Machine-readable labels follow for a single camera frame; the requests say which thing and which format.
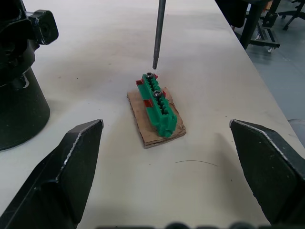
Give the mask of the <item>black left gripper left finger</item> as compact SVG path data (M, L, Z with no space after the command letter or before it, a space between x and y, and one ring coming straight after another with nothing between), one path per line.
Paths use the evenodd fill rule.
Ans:
M92 187L103 121L69 130L33 169L0 217L2 229L75 229Z

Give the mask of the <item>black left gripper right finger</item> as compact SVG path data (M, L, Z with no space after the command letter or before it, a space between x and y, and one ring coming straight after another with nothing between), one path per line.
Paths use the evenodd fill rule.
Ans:
M244 177L271 224L305 224L305 160L276 131L232 119Z

